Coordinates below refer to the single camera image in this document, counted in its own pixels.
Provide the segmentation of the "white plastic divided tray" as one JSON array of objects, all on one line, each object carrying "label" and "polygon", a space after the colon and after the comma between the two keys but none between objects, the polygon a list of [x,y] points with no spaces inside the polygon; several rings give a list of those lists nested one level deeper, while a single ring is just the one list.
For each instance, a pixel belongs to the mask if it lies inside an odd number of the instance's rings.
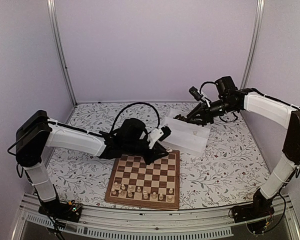
[{"label": "white plastic divided tray", "polygon": [[207,146],[211,126],[195,125],[186,123],[177,119],[175,116],[185,116],[186,113],[177,109],[169,109],[162,120],[164,126],[168,126],[171,134],[162,141],[167,148],[179,150],[196,157],[203,157]]}]

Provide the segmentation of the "wooden chess board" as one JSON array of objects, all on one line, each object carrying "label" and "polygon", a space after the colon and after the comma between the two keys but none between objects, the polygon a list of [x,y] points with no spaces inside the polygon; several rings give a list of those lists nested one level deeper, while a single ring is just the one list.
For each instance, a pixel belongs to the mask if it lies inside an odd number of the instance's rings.
[{"label": "wooden chess board", "polygon": [[[114,189],[117,182],[125,185],[124,194],[119,196],[119,190]],[[134,186],[133,197],[127,196],[129,186]],[[148,192],[148,199],[143,199],[143,191]],[[151,194],[157,193],[157,199],[152,199]],[[172,201],[167,201],[167,196],[172,196]],[[105,202],[124,206],[150,208],[157,210],[177,211],[180,207],[180,152],[173,150],[169,155],[155,160],[147,165],[140,156],[122,155],[114,162],[108,187],[105,193]]]}]

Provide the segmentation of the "light chess piece bishop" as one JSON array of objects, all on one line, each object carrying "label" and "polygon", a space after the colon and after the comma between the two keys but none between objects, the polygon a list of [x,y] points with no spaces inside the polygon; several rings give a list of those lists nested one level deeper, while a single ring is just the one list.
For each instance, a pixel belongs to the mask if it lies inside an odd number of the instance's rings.
[{"label": "light chess piece bishop", "polygon": [[153,192],[153,193],[151,194],[151,198],[152,198],[152,199],[156,200],[157,197],[158,197],[158,195],[157,195],[156,192]]}]

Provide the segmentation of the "light chess queen piece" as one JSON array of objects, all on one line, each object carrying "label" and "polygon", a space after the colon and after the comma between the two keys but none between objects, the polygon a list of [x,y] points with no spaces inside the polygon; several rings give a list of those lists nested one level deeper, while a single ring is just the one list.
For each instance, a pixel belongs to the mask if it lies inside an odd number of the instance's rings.
[{"label": "light chess queen piece", "polygon": [[147,199],[149,198],[149,194],[148,194],[148,192],[147,192],[146,190],[144,190],[144,191],[142,192],[142,198],[143,198],[144,200],[147,200]]}]

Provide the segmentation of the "light chess piece rook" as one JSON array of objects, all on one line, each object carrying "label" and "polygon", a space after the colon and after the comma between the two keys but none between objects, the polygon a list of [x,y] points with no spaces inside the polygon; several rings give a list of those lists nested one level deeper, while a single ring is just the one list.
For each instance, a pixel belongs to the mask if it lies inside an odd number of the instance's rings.
[{"label": "light chess piece rook", "polygon": [[127,191],[127,197],[128,198],[132,198],[134,195],[133,195],[133,192],[131,190],[128,190]]}]

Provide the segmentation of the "light chess knight piece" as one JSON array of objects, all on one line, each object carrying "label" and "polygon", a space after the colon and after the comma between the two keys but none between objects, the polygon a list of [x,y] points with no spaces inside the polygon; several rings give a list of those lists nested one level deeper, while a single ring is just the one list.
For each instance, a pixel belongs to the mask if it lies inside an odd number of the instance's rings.
[{"label": "light chess knight piece", "polygon": [[122,190],[122,189],[120,189],[119,191],[118,191],[118,195],[119,196],[122,196],[124,194],[124,191]]}]

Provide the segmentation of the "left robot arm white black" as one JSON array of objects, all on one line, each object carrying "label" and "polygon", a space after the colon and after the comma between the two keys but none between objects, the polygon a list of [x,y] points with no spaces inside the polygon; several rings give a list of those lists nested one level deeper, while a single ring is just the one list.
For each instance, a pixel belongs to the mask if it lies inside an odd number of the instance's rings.
[{"label": "left robot arm white black", "polygon": [[44,148],[64,148],[87,153],[100,159],[116,159],[122,155],[141,156],[146,164],[168,155],[160,142],[172,131],[158,126],[147,132],[146,125],[137,118],[124,120],[121,127],[110,132],[94,133],[69,126],[38,110],[16,132],[15,143],[7,149],[24,168],[45,209],[53,216],[64,213],[57,192],[42,163]]}]

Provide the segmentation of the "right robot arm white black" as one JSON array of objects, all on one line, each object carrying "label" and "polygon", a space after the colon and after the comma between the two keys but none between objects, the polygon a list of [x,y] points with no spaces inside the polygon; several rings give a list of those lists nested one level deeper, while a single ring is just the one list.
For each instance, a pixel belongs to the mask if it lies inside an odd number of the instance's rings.
[{"label": "right robot arm white black", "polygon": [[264,117],[286,131],[279,162],[256,191],[248,208],[252,218],[259,218],[293,174],[300,171],[300,106],[261,93],[256,88],[239,89],[230,76],[221,77],[212,84],[218,92],[216,101],[207,100],[200,88],[192,86],[188,90],[199,104],[187,114],[186,123],[205,126],[213,124],[216,117],[246,111]]}]

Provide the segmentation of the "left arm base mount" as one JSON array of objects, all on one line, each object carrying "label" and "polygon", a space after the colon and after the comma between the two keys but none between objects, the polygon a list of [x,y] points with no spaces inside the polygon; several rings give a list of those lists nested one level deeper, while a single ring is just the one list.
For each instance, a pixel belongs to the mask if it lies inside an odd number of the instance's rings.
[{"label": "left arm base mount", "polygon": [[38,212],[51,218],[78,223],[82,214],[82,203],[75,200],[62,202],[57,196],[56,199],[43,202],[38,196],[40,207]]}]

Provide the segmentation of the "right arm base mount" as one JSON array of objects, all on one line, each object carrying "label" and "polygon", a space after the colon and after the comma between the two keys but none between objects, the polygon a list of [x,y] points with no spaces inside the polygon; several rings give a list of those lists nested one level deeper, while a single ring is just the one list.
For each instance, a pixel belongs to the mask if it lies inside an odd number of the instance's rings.
[{"label": "right arm base mount", "polygon": [[236,205],[229,210],[229,217],[235,223],[253,220],[247,224],[248,230],[255,235],[263,234],[273,221],[274,208],[272,200],[255,198],[253,203]]}]

